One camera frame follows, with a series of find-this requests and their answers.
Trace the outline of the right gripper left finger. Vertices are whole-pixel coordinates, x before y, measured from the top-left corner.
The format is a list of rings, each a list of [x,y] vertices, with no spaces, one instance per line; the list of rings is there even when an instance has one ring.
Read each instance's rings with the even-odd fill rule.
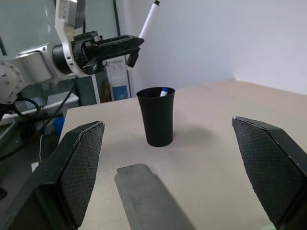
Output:
[[[93,192],[105,124],[66,133],[32,173],[0,219],[2,230],[76,230]]]

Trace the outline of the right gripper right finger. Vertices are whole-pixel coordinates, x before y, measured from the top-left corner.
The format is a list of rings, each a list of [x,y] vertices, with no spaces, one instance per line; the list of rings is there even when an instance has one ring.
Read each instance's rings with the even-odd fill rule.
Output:
[[[269,220],[278,230],[307,228],[307,154],[281,128],[235,116],[245,171]]]

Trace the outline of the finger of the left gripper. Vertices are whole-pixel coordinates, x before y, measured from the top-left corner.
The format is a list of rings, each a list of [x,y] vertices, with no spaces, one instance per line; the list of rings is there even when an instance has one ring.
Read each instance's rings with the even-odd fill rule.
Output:
[[[122,35],[97,42],[94,48],[94,56],[100,60],[108,60],[136,51],[144,43],[144,39],[132,36]]]
[[[134,67],[136,62],[137,62],[137,59],[139,57],[139,51],[140,51],[140,47],[135,49],[129,56],[128,60],[126,61],[126,65],[128,67]]]

